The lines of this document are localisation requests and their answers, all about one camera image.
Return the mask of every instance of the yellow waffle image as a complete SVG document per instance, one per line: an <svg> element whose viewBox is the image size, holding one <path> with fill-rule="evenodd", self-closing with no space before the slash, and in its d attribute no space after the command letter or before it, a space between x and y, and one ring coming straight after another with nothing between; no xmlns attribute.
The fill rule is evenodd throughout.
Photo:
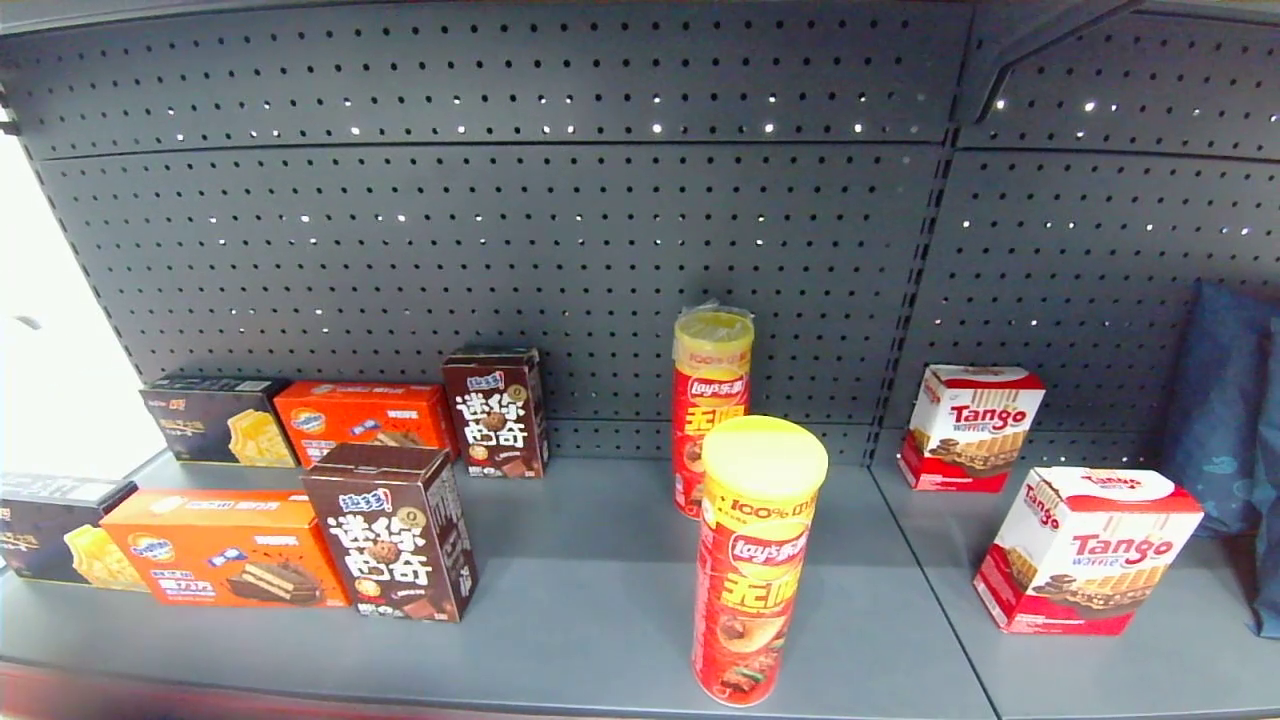
<svg viewBox="0 0 1280 720"><path fill-rule="evenodd" d="M229 450L242 465L264 465L268 468L293 468L289 447L280 434L279 425L270 413L244 410L227 420L232 430Z"/></svg>
<svg viewBox="0 0 1280 720"><path fill-rule="evenodd" d="M1140 602L1147 600L1167 568L1169 565L1155 565L1132 573L1078 580L1068 597L1071 602L1094 610Z"/></svg>
<svg viewBox="0 0 1280 720"><path fill-rule="evenodd" d="M72 551L72 566L97 588L146 592L147 587L102 528L81 525L63 536Z"/></svg>
<svg viewBox="0 0 1280 720"><path fill-rule="evenodd" d="M1014 571L1014 582L1018 583L1018 587L1021 589L1032 587L1032 580L1036 579L1036 564L1032 562L1032 559L1016 547L1006 548L1005 557L1009 559L1009 566Z"/></svg>
<svg viewBox="0 0 1280 720"><path fill-rule="evenodd" d="M929 433L923 429L911 428L911 439L915 442L915 447L919 447L922 452L929 448Z"/></svg>

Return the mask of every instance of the snack packaging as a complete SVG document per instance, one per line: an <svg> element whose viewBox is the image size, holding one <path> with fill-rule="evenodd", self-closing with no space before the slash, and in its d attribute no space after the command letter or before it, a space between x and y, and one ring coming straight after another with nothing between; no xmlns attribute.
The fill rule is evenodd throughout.
<svg viewBox="0 0 1280 720"><path fill-rule="evenodd" d="M349 605L301 491L140 489L102 528L164 605Z"/></svg>
<svg viewBox="0 0 1280 720"><path fill-rule="evenodd" d="M443 386L296 382L275 396L303 468L343 442L436 447L457 457Z"/></svg>
<svg viewBox="0 0 1280 720"><path fill-rule="evenodd" d="M165 375L140 393L182 462L296 468L271 398L289 380Z"/></svg>
<svg viewBox="0 0 1280 720"><path fill-rule="evenodd" d="M550 443L538 348L466 346L440 372L467 474L541 478Z"/></svg>
<svg viewBox="0 0 1280 720"><path fill-rule="evenodd" d="M357 612L462 619L479 574L447 451L342 443L302 484Z"/></svg>
<svg viewBox="0 0 1280 720"><path fill-rule="evenodd" d="M0 556L19 578L146 592L99 527L137 489L133 480L0 474Z"/></svg>
<svg viewBox="0 0 1280 720"><path fill-rule="evenodd" d="M929 365L899 466L913 489L1000 492L1044 398L1021 368Z"/></svg>
<svg viewBox="0 0 1280 720"><path fill-rule="evenodd" d="M751 314L718 304L676 319L672 391L672 470L676 507L698 518L703 500L703 438L716 425L746 415L751 395Z"/></svg>
<svg viewBox="0 0 1280 720"><path fill-rule="evenodd" d="M1155 470L1034 468L973 585L1006 633L1117 635L1203 515Z"/></svg>
<svg viewBox="0 0 1280 720"><path fill-rule="evenodd" d="M717 701L742 707L777 682L827 450L800 425L764 415L726 420L703 450L694 676Z"/></svg>

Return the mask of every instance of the pegboard back panel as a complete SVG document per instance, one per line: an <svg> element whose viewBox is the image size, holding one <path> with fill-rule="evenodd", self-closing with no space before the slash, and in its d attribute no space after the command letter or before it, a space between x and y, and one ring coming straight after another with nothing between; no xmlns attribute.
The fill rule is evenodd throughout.
<svg viewBox="0 0 1280 720"><path fill-rule="evenodd" d="M666 418L671 332L756 313L762 411L870 423L938 149L379 146L46 161L145 379L438 379L532 343L561 419Z"/></svg>
<svg viewBox="0 0 1280 720"><path fill-rule="evenodd" d="M388 142L937 142L970 9L422 3L0 40L36 159Z"/></svg>
<svg viewBox="0 0 1280 720"><path fill-rule="evenodd" d="M1274 295L1280 168L1117 154L960 151L887 413L929 363L1023 365L1041 432L1153 433L1193 282Z"/></svg>
<svg viewBox="0 0 1280 720"><path fill-rule="evenodd" d="M872 425L803 423L822 439L831 462L868 465L879 436ZM552 455L671 457L671 424L644 420L552 420Z"/></svg>
<svg viewBox="0 0 1280 720"><path fill-rule="evenodd" d="M1280 159L1280 23L1114 18L1020 61L960 145Z"/></svg>

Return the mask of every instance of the red chip can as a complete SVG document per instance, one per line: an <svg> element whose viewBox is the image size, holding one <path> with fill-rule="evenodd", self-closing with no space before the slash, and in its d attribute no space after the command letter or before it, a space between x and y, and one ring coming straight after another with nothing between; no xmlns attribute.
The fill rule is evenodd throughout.
<svg viewBox="0 0 1280 720"><path fill-rule="evenodd" d="M707 434L703 462L694 676L724 705L755 705L777 682L827 450L800 425L746 415Z"/></svg>
<svg viewBox="0 0 1280 720"><path fill-rule="evenodd" d="M703 437L746 415L754 338L751 314L736 307L703 305L676 320L671 460L676 507L690 518L703 501Z"/></svg>

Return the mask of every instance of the mini cookie box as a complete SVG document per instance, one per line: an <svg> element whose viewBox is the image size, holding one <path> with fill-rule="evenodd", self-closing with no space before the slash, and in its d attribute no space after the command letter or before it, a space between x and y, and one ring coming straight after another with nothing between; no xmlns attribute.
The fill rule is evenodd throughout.
<svg viewBox="0 0 1280 720"><path fill-rule="evenodd" d="M1021 368L929 365L899 466L914 489L1000 492L1044 398Z"/></svg>
<svg viewBox="0 0 1280 720"><path fill-rule="evenodd" d="M275 409L306 468L342 442L458 455L443 386L297 382L275 396Z"/></svg>
<svg viewBox="0 0 1280 720"><path fill-rule="evenodd" d="M361 615L462 619L479 575L448 452L344 443L302 484Z"/></svg>
<svg viewBox="0 0 1280 720"><path fill-rule="evenodd" d="M463 347L443 372L467 474L543 477L549 447L538 350Z"/></svg>
<svg viewBox="0 0 1280 720"><path fill-rule="evenodd" d="M99 527L133 480L0 474L0 556L19 578L146 592Z"/></svg>
<svg viewBox="0 0 1280 720"><path fill-rule="evenodd" d="M140 392L173 456L183 462L296 468L271 398L289 386L270 378L166 375Z"/></svg>
<svg viewBox="0 0 1280 720"><path fill-rule="evenodd" d="M1155 470L1036 468L973 584L1006 633L1117 635L1203 515Z"/></svg>
<svg viewBox="0 0 1280 720"><path fill-rule="evenodd" d="M165 605L351 605L298 491L143 489L102 528Z"/></svg>

